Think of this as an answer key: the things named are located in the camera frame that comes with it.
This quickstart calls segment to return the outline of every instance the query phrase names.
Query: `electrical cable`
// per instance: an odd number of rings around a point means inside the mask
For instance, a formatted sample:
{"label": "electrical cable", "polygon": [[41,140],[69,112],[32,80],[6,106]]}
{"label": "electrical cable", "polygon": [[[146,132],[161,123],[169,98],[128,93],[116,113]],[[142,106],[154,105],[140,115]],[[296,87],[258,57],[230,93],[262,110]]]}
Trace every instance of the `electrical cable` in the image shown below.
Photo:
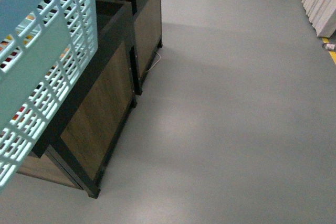
{"label": "electrical cable", "polygon": [[146,73],[149,72],[149,71],[151,71],[151,70],[155,67],[155,65],[158,64],[159,61],[162,59],[161,55],[159,55],[158,52],[155,52],[155,53],[156,53],[160,58],[158,59],[158,61],[157,61],[155,64],[153,64],[153,65],[151,66],[151,68],[150,68],[149,70],[146,71]]}

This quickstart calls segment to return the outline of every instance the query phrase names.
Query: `light blue plastic basket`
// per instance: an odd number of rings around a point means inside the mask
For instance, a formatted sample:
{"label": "light blue plastic basket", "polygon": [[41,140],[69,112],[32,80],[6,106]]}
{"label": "light blue plastic basket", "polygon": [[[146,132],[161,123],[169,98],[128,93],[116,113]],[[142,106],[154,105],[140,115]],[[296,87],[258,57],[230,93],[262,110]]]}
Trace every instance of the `light blue plastic basket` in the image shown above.
{"label": "light blue plastic basket", "polygon": [[95,0],[0,0],[0,191],[97,51]]}

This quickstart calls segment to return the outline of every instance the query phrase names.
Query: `grey floor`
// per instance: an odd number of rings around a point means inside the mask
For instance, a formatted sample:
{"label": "grey floor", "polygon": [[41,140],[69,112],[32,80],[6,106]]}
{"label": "grey floor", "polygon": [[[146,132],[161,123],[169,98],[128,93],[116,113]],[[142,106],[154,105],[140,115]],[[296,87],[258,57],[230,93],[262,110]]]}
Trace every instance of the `grey floor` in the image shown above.
{"label": "grey floor", "polygon": [[162,0],[96,200],[17,175],[1,223],[336,223],[336,66],[300,0]]}

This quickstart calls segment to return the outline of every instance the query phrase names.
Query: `wood grain panel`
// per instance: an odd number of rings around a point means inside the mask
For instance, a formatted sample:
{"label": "wood grain panel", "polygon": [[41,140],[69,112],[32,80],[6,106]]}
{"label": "wood grain panel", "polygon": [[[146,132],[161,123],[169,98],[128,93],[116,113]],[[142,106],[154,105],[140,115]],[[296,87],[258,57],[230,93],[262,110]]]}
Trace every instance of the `wood grain panel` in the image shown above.
{"label": "wood grain panel", "polygon": [[134,22],[134,29],[139,71],[142,77],[162,34],[161,0],[148,0]]}
{"label": "wood grain panel", "polygon": [[46,154],[41,158],[27,156],[17,173],[76,188]]}
{"label": "wood grain panel", "polygon": [[132,99],[126,57],[122,42],[61,135],[91,179]]}

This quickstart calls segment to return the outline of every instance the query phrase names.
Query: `yellow floor marking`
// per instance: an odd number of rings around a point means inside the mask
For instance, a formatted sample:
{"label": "yellow floor marking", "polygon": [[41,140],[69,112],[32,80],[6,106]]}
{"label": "yellow floor marking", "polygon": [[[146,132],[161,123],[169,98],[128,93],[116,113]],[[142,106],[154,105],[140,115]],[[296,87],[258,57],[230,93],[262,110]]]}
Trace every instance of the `yellow floor marking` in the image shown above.
{"label": "yellow floor marking", "polygon": [[[322,38],[323,43],[329,43],[329,40],[327,38]],[[336,64],[336,52],[329,52],[331,58]]]}

